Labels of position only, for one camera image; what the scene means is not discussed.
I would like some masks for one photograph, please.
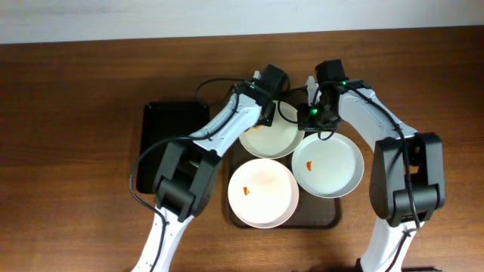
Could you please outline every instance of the black tray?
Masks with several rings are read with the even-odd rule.
[[[245,150],[239,140],[237,140],[232,147],[226,153],[228,158],[228,178],[226,179],[225,192],[230,182],[232,174],[243,165],[245,162],[251,159],[257,159],[254,155]],[[289,170],[291,168],[291,159],[293,155],[290,154],[276,161],[285,165]],[[243,223],[232,211],[228,198],[225,197],[225,213],[228,220],[239,228],[253,228]],[[338,224],[341,219],[341,200],[336,199],[322,199],[320,197],[313,196],[299,187],[299,202],[297,203],[296,211],[293,215],[285,221],[283,224],[276,228],[280,229],[314,229],[324,230],[330,229]]]

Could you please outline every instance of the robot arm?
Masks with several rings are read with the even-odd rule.
[[[318,65],[316,74],[319,82],[347,80],[338,60]],[[215,130],[217,133],[203,140],[168,144],[154,184],[156,209],[169,222],[163,247],[158,261],[153,264],[162,236],[162,222],[155,215],[148,240],[133,271],[168,271],[183,231],[193,217],[203,211],[212,196],[223,154],[247,129],[254,125],[271,125],[275,113],[272,101],[281,95],[286,77],[284,71],[268,66],[259,79],[236,85],[222,112],[191,136],[202,138]],[[412,162],[419,165],[418,173],[412,175],[412,180],[416,181],[414,198],[421,220],[429,220],[433,211],[441,208],[445,201],[440,139],[435,134],[418,134],[397,119],[362,80],[348,81],[347,84],[384,108],[400,125],[405,139],[411,142],[410,148],[418,150],[411,153],[414,154]],[[381,111],[354,91],[338,86],[318,95],[318,89],[318,84],[310,77],[309,103],[298,107],[299,129],[315,131],[326,122],[344,120],[375,152],[370,197],[378,218],[368,250],[358,260],[357,269],[380,272],[393,263],[391,271],[400,271],[413,239],[413,235],[403,239],[402,232],[415,228],[415,223],[411,220],[409,198],[405,192],[399,134]],[[317,99],[312,100],[313,95],[318,95]],[[316,107],[318,115],[309,116]]]

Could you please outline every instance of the white arm segment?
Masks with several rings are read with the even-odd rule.
[[[377,98],[375,92],[371,89],[358,89],[364,96],[369,97],[376,104],[382,106],[400,125],[405,138],[413,137],[417,130],[404,124],[400,119],[396,118],[391,111],[389,111]],[[356,131],[365,139],[367,144],[374,151],[375,142],[391,137],[399,139],[400,136],[393,128],[390,121],[375,107],[366,103],[354,91],[348,91],[340,95],[340,103],[338,104],[338,111],[340,117],[347,121]]]
[[[382,105],[373,90],[360,88],[358,91],[372,99],[376,104],[382,106],[382,108],[391,115],[393,120],[400,125],[405,138],[413,137],[414,134],[417,133],[417,130],[404,124],[384,105]],[[376,141],[383,140],[387,137],[395,139],[400,138],[398,132],[395,131],[395,128],[393,128],[393,125],[387,117],[377,108],[361,99],[361,97],[354,91],[348,91],[340,96],[339,114],[344,121],[347,121],[356,129],[373,151]],[[366,253],[361,257],[361,267],[363,268],[363,271],[385,271],[392,262],[393,256],[396,254],[399,242],[403,237],[402,231],[410,228],[415,228],[415,223],[413,221],[402,223],[398,227],[390,227],[385,220],[377,218],[370,245],[368,246]],[[405,258],[405,254],[407,253],[415,232],[410,235],[411,237],[407,237],[405,240],[405,244],[399,253],[399,258],[393,266],[392,271],[401,271],[403,259]]]
[[[173,255],[175,254],[176,247],[182,238],[183,232],[187,228],[188,224],[193,219],[193,216],[188,217],[185,221],[178,222],[178,216],[170,212],[165,208],[158,209],[162,215],[165,216],[167,225],[165,230],[165,237],[163,239],[162,249],[157,264],[153,269],[153,272],[165,272],[169,270],[169,264],[172,262]],[[148,272],[153,265],[154,259],[157,256],[158,247],[160,246],[160,238],[163,223],[160,216],[154,215],[153,227],[146,244],[144,244],[143,252],[139,258],[138,263],[132,272]]]
[[[370,245],[368,245],[368,249],[361,257],[360,264],[363,271],[384,272],[395,257],[400,240],[403,237],[403,231],[412,228],[415,228],[414,221],[401,223],[398,227],[390,227],[385,220],[377,218],[373,234],[371,235]],[[405,253],[415,234],[415,232],[412,232],[405,239],[399,257],[390,270],[391,272],[402,271]]]
[[[234,109],[237,95],[233,94],[224,109],[201,130],[192,133],[190,136],[203,137],[211,131],[216,130],[231,115]],[[245,94],[240,94],[237,112],[232,116],[227,125],[210,139],[194,141],[207,151],[214,150],[222,157],[227,149],[244,133],[252,128],[259,120],[262,107],[256,101]]]

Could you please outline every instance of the brown table surface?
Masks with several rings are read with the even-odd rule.
[[[484,28],[455,27],[188,39],[0,45],[0,270],[128,271],[153,220],[128,191],[143,106],[193,100],[205,79],[250,76],[275,63],[294,86],[342,58],[379,99],[444,143],[447,200],[411,245],[404,267],[484,267]],[[203,94],[223,97],[227,83]],[[320,271],[352,267],[375,214],[372,152],[348,124],[365,176],[343,197],[332,230],[238,230],[215,196],[185,231],[177,270]],[[153,202],[152,196],[145,197]]]

